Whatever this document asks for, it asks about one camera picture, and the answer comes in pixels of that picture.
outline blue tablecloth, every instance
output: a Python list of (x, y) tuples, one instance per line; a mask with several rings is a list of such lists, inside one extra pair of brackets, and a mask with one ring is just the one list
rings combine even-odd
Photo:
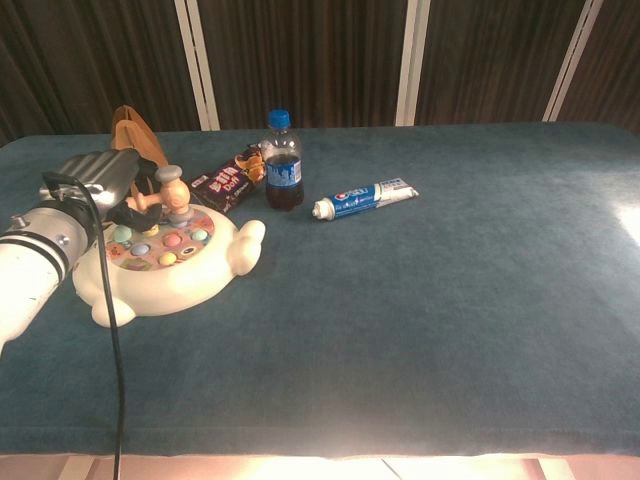
[[(159, 138), (190, 178), (261, 133)], [(273, 211), (261, 189), (230, 214), (267, 225), (255, 270), (121, 329), (125, 453), (640, 454), (637, 136), (597, 124), (299, 133), (304, 205)], [(36, 202), (39, 172), (108, 144), (0, 149), (0, 219)], [(397, 176), (421, 196), (311, 217), (323, 196)], [(67, 280), (0, 358), (0, 453), (109, 454), (116, 405), (109, 332)]]

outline blue bottle cap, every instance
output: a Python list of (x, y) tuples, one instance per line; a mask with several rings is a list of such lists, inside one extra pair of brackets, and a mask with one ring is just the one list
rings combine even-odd
[(288, 128), (291, 126), (289, 112), (287, 110), (277, 109), (269, 112), (269, 126), (271, 128)]

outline toothpaste cap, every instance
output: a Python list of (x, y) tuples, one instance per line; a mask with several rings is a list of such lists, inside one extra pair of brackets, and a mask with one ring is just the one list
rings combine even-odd
[(331, 220), (333, 217), (333, 212), (331, 211), (329, 201), (326, 201), (326, 199), (324, 198), (313, 205), (313, 210), (311, 210), (311, 213), (318, 220)]

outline plastic bottle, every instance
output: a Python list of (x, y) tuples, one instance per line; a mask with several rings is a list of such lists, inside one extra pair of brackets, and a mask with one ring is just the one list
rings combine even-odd
[(272, 110), (271, 130), (260, 143), (267, 164), (267, 200), (278, 210), (291, 210), (304, 198), (300, 140), (290, 126), (287, 110)]

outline floor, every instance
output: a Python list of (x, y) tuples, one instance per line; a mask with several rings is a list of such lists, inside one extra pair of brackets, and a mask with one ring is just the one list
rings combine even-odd
[[(0, 480), (111, 480), (113, 460), (68, 455), (0, 457)], [(126, 456), (122, 480), (637, 480), (621, 456), (352, 458)]]

